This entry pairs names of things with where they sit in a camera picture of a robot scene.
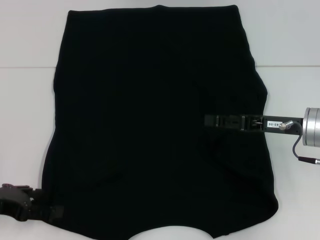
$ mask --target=black cloth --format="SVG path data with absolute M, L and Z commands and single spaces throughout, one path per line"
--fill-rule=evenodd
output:
M 278 209 L 263 133 L 213 130 L 206 114 L 262 115 L 238 8 L 70 11 L 54 76 L 42 176 L 52 224 L 99 240 L 189 226 L 216 238 Z

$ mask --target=metal cylinder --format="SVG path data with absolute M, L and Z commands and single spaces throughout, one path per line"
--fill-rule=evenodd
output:
M 320 147 L 320 109 L 308 107 L 302 125 L 302 143 L 305 146 Z
M 280 123 L 280 124 L 279 124 L 279 129 L 280 129 L 280 130 L 289 129 L 293 124 L 294 124 L 294 121 L 292 121 L 292 120 L 287 121 L 287 122 Z

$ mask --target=label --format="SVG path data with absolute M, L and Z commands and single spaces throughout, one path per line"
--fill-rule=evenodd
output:
M 282 124 L 282 121 L 268 121 L 267 122 L 267 127 L 268 128 L 278 129 L 279 128 L 279 124 Z

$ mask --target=white table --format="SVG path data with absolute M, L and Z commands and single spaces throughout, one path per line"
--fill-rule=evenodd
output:
M 53 77 L 69 10 L 165 5 L 239 7 L 257 71 L 268 90 L 264 114 L 303 117 L 320 108 L 320 3 L 316 0 L 0 0 L 0 183 L 41 185 L 54 131 Z M 297 136 L 266 134 L 279 210 L 271 219 L 225 240 L 320 239 L 320 168 L 297 161 Z M 300 143 L 298 154 L 320 158 Z M 0 215 L 0 239 L 81 240 L 41 221 Z M 189 227 L 164 227 L 134 240 L 209 240 Z

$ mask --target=black cable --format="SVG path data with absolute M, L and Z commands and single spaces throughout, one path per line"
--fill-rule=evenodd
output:
M 297 121 L 293 121 L 293 124 L 297 125 L 297 126 L 300 128 L 300 136 L 299 136 L 298 139 L 295 141 L 295 143 L 294 143 L 294 145 L 293 145 L 293 147 L 292 147 L 292 152 L 293 152 L 293 154 L 295 155 L 295 157 L 296 157 L 297 159 L 299 159 L 299 156 L 296 154 L 296 146 L 297 146 L 298 142 L 300 141 L 300 139 L 301 139 L 301 137 L 302 137 L 303 128 L 302 128 L 301 124 L 300 124 L 299 122 L 297 122 Z

